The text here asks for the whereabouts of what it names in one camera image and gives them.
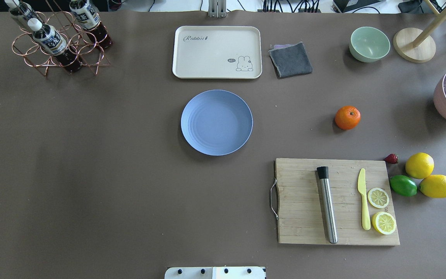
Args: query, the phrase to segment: gray cloth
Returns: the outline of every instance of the gray cloth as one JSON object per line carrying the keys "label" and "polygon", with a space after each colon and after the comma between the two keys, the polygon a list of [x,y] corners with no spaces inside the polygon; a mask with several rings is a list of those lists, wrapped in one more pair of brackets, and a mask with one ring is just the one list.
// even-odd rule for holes
{"label": "gray cloth", "polygon": [[269,56],[276,67],[279,78],[309,74],[313,71],[302,42],[295,45],[275,45],[269,51]]}

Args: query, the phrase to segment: yellow plastic knife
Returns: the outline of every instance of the yellow plastic knife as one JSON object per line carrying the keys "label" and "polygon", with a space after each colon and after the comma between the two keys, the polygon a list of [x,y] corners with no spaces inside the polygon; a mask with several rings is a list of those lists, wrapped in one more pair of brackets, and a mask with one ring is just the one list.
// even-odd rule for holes
{"label": "yellow plastic knife", "polygon": [[357,190],[361,193],[362,199],[362,227],[365,230],[371,229],[371,222],[369,221],[368,199],[366,197],[366,170],[364,168],[359,172],[357,178]]}

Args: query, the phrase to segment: light green bowl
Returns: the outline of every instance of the light green bowl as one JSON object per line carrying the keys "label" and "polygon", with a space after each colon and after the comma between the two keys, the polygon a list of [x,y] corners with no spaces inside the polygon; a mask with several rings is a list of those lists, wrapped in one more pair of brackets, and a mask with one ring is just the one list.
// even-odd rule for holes
{"label": "light green bowl", "polygon": [[350,36],[352,56],[361,62],[375,62],[388,54],[390,41],[386,35],[369,26],[359,27]]}

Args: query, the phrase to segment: bottle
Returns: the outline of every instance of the bottle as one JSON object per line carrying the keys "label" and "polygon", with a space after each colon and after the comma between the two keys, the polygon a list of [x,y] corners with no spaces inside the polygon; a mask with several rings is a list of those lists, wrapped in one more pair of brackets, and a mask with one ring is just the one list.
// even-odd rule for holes
{"label": "bottle", "polygon": [[28,30],[27,22],[31,18],[37,18],[39,21],[39,16],[37,16],[36,12],[29,4],[25,2],[20,2],[19,0],[5,0],[5,3],[9,7],[9,13],[11,18],[22,28],[22,30],[32,33],[32,31]]}
{"label": "bottle", "polygon": [[31,18],[28,25],[32,33],[32,38],[40,44],[47,53],[53,55],[58,62],[69,72],[80,70],[82,67],[81,58],[69,50],[67,41],[63,35],[57,32],[55,27],[43,24],[37,18]]}
{"label": "bottle", "polygon": [[97,43],[106,49],[113,44],[111,37],[108,35],[106,28],[104,27],[99,14],[94,10],[94,7],[89,0],[71,0],[70,11],[75,15],[79,25],[87,32],[87,36],[92,42],[97,40]]}

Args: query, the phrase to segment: rabbit cartoon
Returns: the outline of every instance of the rabbit cartoon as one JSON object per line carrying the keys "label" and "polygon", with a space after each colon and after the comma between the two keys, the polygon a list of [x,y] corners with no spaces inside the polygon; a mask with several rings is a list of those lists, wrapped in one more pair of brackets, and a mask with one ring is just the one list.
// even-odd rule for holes
{"label": "rabbit cartoon", "polygon": [[251,58],[248,56],[239,56],[236,71],[253,71]]}

